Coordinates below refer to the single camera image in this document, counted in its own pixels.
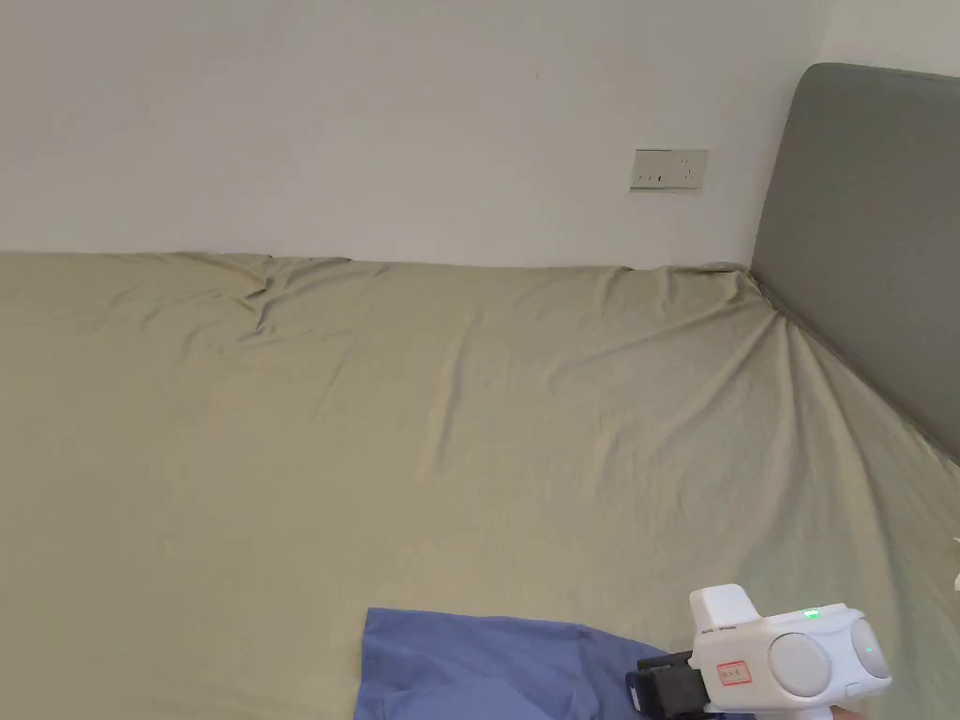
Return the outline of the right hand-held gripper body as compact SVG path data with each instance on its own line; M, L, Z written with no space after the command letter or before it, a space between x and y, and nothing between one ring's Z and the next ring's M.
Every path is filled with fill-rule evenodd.
M844 603L761 616L741 586L691 592L689 652L637 662L647 719L831 719L893 677L861 610Z

